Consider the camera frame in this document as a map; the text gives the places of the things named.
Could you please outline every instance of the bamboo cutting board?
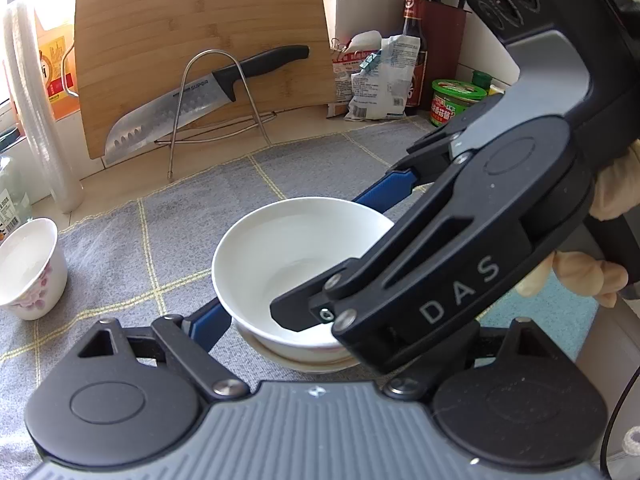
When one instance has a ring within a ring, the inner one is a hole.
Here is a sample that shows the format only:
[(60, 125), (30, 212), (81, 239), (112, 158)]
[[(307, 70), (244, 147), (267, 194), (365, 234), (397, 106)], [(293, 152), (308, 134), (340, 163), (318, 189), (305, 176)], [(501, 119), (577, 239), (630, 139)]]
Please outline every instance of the bamboo cutting board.
[[(286, 44), (306, 44), (308, 59), (248, 80), (262, 112), (335, 100), (322, 0), (76, 0), (76, 70), (82, 124), (91, 158), (104, 154), (113, 124), (180, 86), (191, 57), (208, 48), (244, 59)], [(230, 64), (198, 60), (188, 80)], [(189, 127), (251, 113), (242, 83), (237, 102)]]

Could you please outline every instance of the dark glass bottle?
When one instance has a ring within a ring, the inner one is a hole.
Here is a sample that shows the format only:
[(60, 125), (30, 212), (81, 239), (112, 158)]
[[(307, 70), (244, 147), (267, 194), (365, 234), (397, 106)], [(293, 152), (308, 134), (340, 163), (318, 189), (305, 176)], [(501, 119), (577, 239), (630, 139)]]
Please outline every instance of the dark glass bottle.
[(406, 106), (404, 107), (404, 113), (407, 115), (415, 115), (420, 106), (422, 85), (424, 83), (424, 69), (427, 64), (427, 40), (420, 26), (421, 3), (422, 0), (404, 0), (404, 27), (402, 28), (402, 34), (420, 38), (420, 51), (415, 61), (414, 76), (411, 78), (409, 95), (407, 96)]

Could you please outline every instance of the jar lid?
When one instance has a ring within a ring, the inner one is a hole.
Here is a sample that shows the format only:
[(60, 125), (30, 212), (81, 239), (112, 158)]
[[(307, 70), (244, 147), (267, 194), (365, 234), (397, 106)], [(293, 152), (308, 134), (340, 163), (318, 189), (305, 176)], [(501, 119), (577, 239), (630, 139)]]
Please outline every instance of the jar lid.
[(474, 70), (474, 75), (471, 78), (471, 82), (474, 85), (479, 86), (483, 90), (488, 90), (489, 87), (491, 86), (491, 81), (493, 79), (494, 78), (491, 76), (491, 74), (488, 74), (487, 72), (481, 72), (480, 70)]
[(437, 92), (465, 101), (479, 101), (486, 97), (486, 91), (479, 86), (455, 79), (436, 79), (431, 87)]

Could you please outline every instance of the human hand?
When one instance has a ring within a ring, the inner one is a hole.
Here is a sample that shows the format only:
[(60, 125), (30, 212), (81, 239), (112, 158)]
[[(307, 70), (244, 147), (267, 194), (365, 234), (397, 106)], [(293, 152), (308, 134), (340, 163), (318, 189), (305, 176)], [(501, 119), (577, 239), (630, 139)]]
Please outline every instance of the human hand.
[[(611, 220), (640, 204), (640, 141), (626, 154), (602, 170), (596, 179), (589, 213), (598, 220)], [(602, 306), (613, 307), (616, 293), (628, 282), (626, 269), (619, 264), (597, 261), (588, 254), (554, 251), (523, 278), (515, 290), (529, 297), (539, 293), (551, 270), (568, 290), (593, 296)]]

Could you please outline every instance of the knife block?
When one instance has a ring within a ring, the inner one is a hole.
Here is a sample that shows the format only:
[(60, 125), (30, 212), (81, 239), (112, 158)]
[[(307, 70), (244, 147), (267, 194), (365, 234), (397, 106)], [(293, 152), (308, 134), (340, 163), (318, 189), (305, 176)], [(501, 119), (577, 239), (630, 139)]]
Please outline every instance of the knife block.
[(427, 65), (422, 85), (421, 110), (431, 110), (436, 79), (455, 79), (465, 32), (466, 10), (423, 0), (422, 33), (427, 40)]

